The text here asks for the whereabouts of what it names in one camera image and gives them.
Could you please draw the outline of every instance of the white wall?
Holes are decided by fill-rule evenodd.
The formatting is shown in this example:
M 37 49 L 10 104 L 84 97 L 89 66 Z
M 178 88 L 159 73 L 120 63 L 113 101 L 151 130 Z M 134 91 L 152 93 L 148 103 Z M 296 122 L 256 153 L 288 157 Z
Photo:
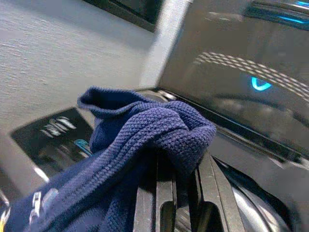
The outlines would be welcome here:
M 91 85 L 139 85 L 154 34 L 82 0 L 0 0 L 0 11 L 0 130 Z
M 162 75 L 182 22 L 193 0 L 165 0 L 155 32 L 154 43 L 147 55 L 140 87 L 155 86 Z

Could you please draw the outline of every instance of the black device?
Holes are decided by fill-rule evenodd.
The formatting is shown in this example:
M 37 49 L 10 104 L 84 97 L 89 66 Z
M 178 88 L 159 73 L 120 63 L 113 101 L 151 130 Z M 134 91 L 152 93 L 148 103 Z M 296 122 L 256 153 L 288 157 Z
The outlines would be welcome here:
M 12 132 L 12 138 L 48 176 L 91 156 L 92 128 L 76 108 L 38 119 Z
M 162 0 L 84 0 L 141 28 L 154 32 Z
M 157 87 L 141 91 L 217 125 L 192 179 L 192 231 L 309 230 L 308 16 L 307 1 L 196 0 Z

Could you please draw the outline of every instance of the navy blue cloth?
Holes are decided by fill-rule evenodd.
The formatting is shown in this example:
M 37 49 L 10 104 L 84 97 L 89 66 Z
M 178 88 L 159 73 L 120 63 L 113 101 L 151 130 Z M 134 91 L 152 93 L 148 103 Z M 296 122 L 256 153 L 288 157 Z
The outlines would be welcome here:
M 59 192 L 31 225 L 33 194 L 16 202 L 5 232 L 130 232 L 138 184 L 151 156 L 167 156 L 185 185 L 216 132 L 189 105 L 157 103 L 134 91 L 91 87 L 78 105 L 96 117 L 94 155 L 37 190 L 42 198 L 51 188 Z

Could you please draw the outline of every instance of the black surface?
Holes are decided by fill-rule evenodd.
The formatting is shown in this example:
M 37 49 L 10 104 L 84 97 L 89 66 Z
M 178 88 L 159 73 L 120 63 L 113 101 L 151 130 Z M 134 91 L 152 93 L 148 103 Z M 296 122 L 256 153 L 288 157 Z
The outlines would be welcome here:
M 66 117 L 72 128 L 59 121 L 60 117 Z M 18 128 L 11 136 L 47 176 L 53 176 L 85 158 L 85 152 L 75 141 L 89 142 L 91 134 L 91 127 L 75 108 L 71 108 Z
M 232 188 L 208 152 L 190 183 L 192 232 L 245 232 Z
M 294 149 L 284 146 L 276 141 L 270 140 L 259 132 L 245 127 L 206 107 L 203 107 L 194 101 L 181 97 L 175 93 L 172 94 L 177 96 L 178 100 L 196 108 L 205 118 L 217 124 L 219 131 L 228 134 L 229 137 L 233 137 L 234 140 L 238 140 L 240 143 L 246 143 L 247 146 L 254 147 L 263 153 L 267 153 L 271 157 L 277 157 L 279 159 L 290 160 L 294 162 L 299 162 L 299 158 L 303 155 Z
M 237 171 L 236 169 L 229 167 L 228 165 L 221 163 L 219 160 L 216 160 L 219 168 L 223 171 L 224 175 L 227 177 L 229 182 L 233 185 L 234 188 L 242 192 L 249 192 L 252 195 L 258 196 L 265 204 L 268 204 L 272 211 L 272 215 L 280 215 L 280 217 L 287 223 L 287 225 L 292 228 L 291 216 L 288 208 L 276 197 L 269 194 L 263 190 L 260 186 L 256 184 L 250 177 L 244 175 L 243 173 Z
M 309 30 L 309 8 L 297 7 L 296 4 L 284 4 L 272 1 L 254 1 L 247 9 L 244 15 L 251 18 L 259 18 L 275 23 L 280 23 L 290 27 Z M 288 17 L 291 20 L 284 20 L 278 16 Z
M 170 161 L 158 154 L 139 185 L 134 232 L 174 232 L 176 186 Z
M 84 0 L 141 28 L 154 32 L 161 0 Z
M 297 164 L 277 159 L 222 133 L 217 133 L 209 151 L 217 159 L 253 179 L 264 193 L 266 192 L 258 193 L 261 198 L 271 194 L 279 199 L 285 206 L 268 197 L 268 201 L 272 201 L 271 204 L 274 204 L 274 208 L 278 211 L 281 210 L 281 216 L 285 219 L 287 217 L 285 207 L 288 208 L 293 231 L 308 230 L 309 186 L 306 183 L 309 180 L 309 172 L 306 163 Z M 250 178 L 244 175 L 241 178 L 248 184 L 250 191 L 256 190 L 255 193 L 259 191 Z

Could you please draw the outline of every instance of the gray surface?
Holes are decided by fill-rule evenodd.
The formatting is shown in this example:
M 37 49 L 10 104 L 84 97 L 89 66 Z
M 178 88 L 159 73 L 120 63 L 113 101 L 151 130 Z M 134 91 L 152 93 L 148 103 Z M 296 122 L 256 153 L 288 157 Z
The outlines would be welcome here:
M 188 206 L 177 209 L 175 232 L 191 232 L 190 213 Z
M 33 190 L 45 184 L 35 171 L 38 168 L 32 160 L 7 135 L 0 133 L 0 169 L 5 177 L 14 184 L 12 189 L 19 192 L 6 193 L 7 198 L 27 196 Z
M 8 205 L 11 201 L 22 197 L 15 184 L 0 170 L 0 201 Z
M 297 212 L 300 218 L 294 218 L 295 231 L 308 230 L 309 166 L 306 160 L 301 164 L 281 162 L 220 133 L 210 145 L 209 151 L 211 155 L 252 178 L 290 210 Z
M 203 202 L 213 203 L 219 211 L 223 231 L 244 232 L 232 188 L 213 158 L 206 153 L 198 167 Z M 206 218 L 201 218 L 197 231 L 202 231 Z
M 136 88 L 154 34 L 82 0 L 0 0 L 4 132 L 75 104 L 89 86 Z
M 247 225 L 245 228 L 250 231 L 250 227 L 255 227 L 254 231 L 270 231 L 270 232 L 289 232 L 285 221 L 273 209 L 267 201 L 262 200 L 259 196 L 250 192 L 250 190 L 237 186 L 233 188 L 235 200 L 242 212 L 241 219 Z

